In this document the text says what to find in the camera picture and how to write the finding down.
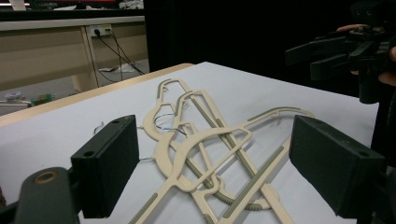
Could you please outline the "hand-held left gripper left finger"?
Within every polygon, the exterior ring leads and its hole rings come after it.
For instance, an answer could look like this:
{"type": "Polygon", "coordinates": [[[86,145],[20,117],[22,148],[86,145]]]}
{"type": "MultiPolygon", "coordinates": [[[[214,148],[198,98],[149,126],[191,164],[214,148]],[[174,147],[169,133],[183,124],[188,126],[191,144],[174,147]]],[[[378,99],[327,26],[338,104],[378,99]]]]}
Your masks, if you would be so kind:
{"type": "Polygon", "coordinates": [[[135,115],[110,121],[71,162],[80,185],[83,216],[109,217],[139,163],[135,115]]]}

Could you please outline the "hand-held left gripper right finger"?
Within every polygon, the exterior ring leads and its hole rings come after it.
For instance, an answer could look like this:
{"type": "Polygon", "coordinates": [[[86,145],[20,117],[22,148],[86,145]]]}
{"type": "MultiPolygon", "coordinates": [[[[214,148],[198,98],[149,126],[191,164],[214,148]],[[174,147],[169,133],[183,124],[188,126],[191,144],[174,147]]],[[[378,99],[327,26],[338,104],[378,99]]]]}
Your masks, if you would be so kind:
{"type": "Polygon", "coordinates": [[[296,116],[289,157],[337,216],[362,218],[389,211],[385,158],[333,126],[296,116]]]}

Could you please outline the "beige plastic clothes hanger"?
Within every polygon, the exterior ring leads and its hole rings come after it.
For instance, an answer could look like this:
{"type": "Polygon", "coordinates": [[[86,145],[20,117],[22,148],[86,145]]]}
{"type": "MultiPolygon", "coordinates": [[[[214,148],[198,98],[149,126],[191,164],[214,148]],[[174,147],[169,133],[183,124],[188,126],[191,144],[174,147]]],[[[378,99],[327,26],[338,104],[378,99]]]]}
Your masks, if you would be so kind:
{"type": "MultiPolygon", "coordinates": [[[[211,173],[216,175],[217,169],[231,156],[238,156],[243,149],[243,145],[252,137],[252,132],[248,126],[266,118],[275,118],[284,112],[284,107],[271,109],[267,112],[248,119],[247,121],[233,126],[224,127],[218,130],[219,133],[231,133],[236,138],[236,147],[228,152],[217,163],[208,167],[203,172],[194,166],[194,163],[188,158],[190,151],[200,146],[204,140],[209,137],[218,136],[217,131],[206,130],[199,132],[195,136],[187,138],[180,144],[178,152],[172,148],[168,148],[168,155],[174,164],[174,171],[161,187],[148,199],[140,211],[134,216],[129,224],[144,224],[149,215],[161,203],[166,193],[177,188],[183,192],[190,194],[194,188],[204,189],[200,182],[211,173]]],[[[173,140],[173,135],[167,133],[165,141],[173,140]]],[[[255,171],[246,184],[246,187],[236,196],[236,202],[232,205],[221,202],[214,195],[207,194],[205,200],[211,208],[210,215],[202,215],[206,224],[229,224],[235,221],[240,213],[244,210],[260,211],[262,209],[271,209],[275,212],[281,224],[295,224],[288,212],[278,198],[276,190],[267,182],[269,176],[274,172],[275,168],[286,158],[290,150],[290,140],[286,140],[266,161],[266,163],[257,171],[255,171]]]]}
{"type": "Polygon", "coordinates": [[[131,221],[142,224],[149,213],[172,188],[189,193],[200,209],[205,224],[229,224],[241,212],[271,209],[281,224],[295,224],[279,200],[269,177],[289,153],[290,140],[286,140],[272,156],[257,168],[244,150],[252,137],[249,126],[263,119],[277,118],[290,107],[277,107],[248,119],[238,125],[228,126],[206,91],[187,91],[177,102],[169,104],[173,110],[173,125],[162,133],[157,125],[158,110],[165,105],[158,96],[145,132],[157,141],[154,160],[166,177],[165,183],[150,198],[142,214],[131,221]],[[241,163],[250,181],[237,195],[226,190],[217,170],[231,157],[241,163]]]}
{"type": "MultiPolygon", "coordinates": [[[[166,142],[165,133],[160,133],[160,130],[166,130],[168,133],[179,132],[184,134],[187,138],[195,136],[199,133],[193,123],[180,120],[186,99],[192,100],[195,107],[211,127],[211,131],[217,131],[217,135],[230,150],[236,147],[236,138],[231,133],[218,132],[220,128],[224,128],[224,124],[222,123],[223,119],[206,91],[190,90],[187,84],[179,78],[166,79],[158,86],[155,107],[151,109],[143,119],[143,129],[145,130],[146,134],[157,142],[154,160],[156,161],[160,171],[166,177],[169,177],[174,171],[174,164],[169,158],[168,148],[170,147],[175,152],[178,152],[180,143],[177,143],[172,139],[166,142]],[[163,100],[166,86],[172,83],[177,83],[184,90],[184,93],[178,97],[176,104],[173,104],[172,102],[165,102],[163,100]],[[162,127],[157,124],[157,119],[160,118],[158,112],[163,106],[169,106],[172,110],[170,115],[174,117],[174,122],[170,128],[162,127]]],[[[221,202],[228,205],[232,205],[236,202],[236,197],[230,194],[224,188],[222,179],[218,178],[214,173],[206,176],[203,181],[200,182],[200,185],[203,185],[205,188],[194,188],[193,191],[190,191],[190,195],[195,200],[196,204],[204,215],[210,215],[211,213],[211,208],[205,200],[205,196],[207,194],[214,195],[221,202]]]]}

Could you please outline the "white table sheet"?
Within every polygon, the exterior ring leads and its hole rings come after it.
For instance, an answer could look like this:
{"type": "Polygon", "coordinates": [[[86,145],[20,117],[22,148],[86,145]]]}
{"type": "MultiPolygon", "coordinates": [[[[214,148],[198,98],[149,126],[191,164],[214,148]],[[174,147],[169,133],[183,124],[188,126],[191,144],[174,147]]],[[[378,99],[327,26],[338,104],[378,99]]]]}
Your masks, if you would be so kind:
{"type": "MultiPolygon", "coordinates": [[[[18,200],[21,184],[29,175],[50,167],[69,168],[70,157],[91,137],[101,122],[135,115],[143,118],[155,106],[158,84],[179,77],[192,90],[205,90],[228,125],[278,106],[306,109],[339,131],[370,146],[378,104],[365,105],[359,98],[262,77],[214,63],[185,68],[134,84],[128,79],[94,91],[48,103],[55,109],[28,118],[38,107],[0,117],[0,187],[7,203],[18,200]]],[[[293,118],[287,115],[252,127],[247,154],[259,167],[288,136],[293,118]]],[[[164,182],[154,161],[141,161],[135,168],[119,202],[109,218],[85,219],[81,224],[126,224],[152,193],[164,182]]],[[[296,224],[354,224],[355,219],[337,217],[329,205],[287,161],[272,181],[280,201],[296,224]]],[[[148,223],[204,224],[192,197],[177,189],[148,223]]]]}

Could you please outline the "black curtain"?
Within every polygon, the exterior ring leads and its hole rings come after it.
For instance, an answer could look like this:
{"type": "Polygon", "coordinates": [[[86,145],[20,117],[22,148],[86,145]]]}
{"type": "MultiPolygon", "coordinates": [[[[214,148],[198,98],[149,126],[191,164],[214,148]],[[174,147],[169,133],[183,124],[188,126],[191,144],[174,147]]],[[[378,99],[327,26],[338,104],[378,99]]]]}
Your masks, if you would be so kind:
{"type": "Polygon", "coordinates": [[[354,0],[144,0],[152,71],[216,63],[325,91],[356,96],[343,73],[313,81],[308,63],[287,66],[285,51],[350,22],[354,0]]]}

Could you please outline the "green packet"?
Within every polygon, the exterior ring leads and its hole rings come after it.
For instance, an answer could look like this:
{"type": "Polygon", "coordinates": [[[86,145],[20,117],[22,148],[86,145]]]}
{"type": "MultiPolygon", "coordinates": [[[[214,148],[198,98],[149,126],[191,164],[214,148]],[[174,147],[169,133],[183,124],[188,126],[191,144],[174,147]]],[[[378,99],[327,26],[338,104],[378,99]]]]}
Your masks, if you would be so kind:
{"type": "Polygon", "coordinates": [[[42,94],[31,98],[32,105],[43,105],[54,100],[52,94],[42,94]]]}

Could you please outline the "white crumpled paper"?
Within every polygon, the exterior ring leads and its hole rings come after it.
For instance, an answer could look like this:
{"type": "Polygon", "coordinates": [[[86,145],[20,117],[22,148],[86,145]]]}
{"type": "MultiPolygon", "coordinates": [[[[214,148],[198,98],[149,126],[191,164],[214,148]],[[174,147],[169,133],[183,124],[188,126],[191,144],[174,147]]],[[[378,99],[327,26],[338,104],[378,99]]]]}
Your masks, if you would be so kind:
{"type": "Polygon", "coordinates": [[[117,65],[113,67],[106,67],[106,68],[100,68],[101,72],[122,72],[122,73],[132,73],[134,71],[134,68],[128,64],[124,63],[122,65],[117,65]]]}

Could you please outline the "clear plastic bottle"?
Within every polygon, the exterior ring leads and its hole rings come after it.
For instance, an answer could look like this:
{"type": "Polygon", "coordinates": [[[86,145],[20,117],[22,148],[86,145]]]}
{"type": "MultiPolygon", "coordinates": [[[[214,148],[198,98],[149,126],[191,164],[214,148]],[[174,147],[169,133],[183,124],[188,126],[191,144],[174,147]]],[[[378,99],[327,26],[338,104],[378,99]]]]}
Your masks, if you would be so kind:
{"type": "Polygon", "coordinates": [[[22,100],[24,96],[20,91],[7,92],[5,95],[7,101],[22,100]]]}

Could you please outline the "beige wooden desk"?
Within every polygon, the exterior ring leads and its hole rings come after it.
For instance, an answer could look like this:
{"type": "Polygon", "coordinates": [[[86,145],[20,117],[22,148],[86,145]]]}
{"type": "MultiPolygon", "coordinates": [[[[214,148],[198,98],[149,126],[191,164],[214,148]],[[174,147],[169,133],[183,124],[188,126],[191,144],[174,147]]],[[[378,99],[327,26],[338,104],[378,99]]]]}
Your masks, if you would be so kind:
{"type": "Polygon", "coordinates": [[[97,69],[115,64],[117,46],[133,62],[148,57],[144,17],[0,21],[0,91],[62,77],[78,91],[96,89],[97,69]],[[111,34],[91,37],[99,24],[111,34]]]}

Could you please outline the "white crumpled cloth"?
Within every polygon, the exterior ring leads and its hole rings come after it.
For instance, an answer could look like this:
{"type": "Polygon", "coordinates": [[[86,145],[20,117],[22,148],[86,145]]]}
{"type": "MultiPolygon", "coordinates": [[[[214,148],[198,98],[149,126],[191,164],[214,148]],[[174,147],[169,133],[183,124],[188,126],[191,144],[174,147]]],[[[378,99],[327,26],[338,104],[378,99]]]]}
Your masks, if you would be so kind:
{"type": "Polygon", "coordinates": [[[121,0],[119,3],[120,9],[143,9],[143,0],[121,0]]]}

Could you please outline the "white wall power outlet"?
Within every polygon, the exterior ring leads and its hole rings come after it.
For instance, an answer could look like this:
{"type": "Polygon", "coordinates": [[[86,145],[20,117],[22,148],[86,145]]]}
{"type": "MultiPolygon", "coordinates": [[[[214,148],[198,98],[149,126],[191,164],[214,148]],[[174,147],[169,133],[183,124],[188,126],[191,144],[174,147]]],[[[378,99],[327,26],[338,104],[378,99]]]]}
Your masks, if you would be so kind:
{"type": "Polygon", "coordinates": [[[91,37],[110,35],[111,31],[112,27],[110,24],[99,24],[90,26],[91,37]]]}

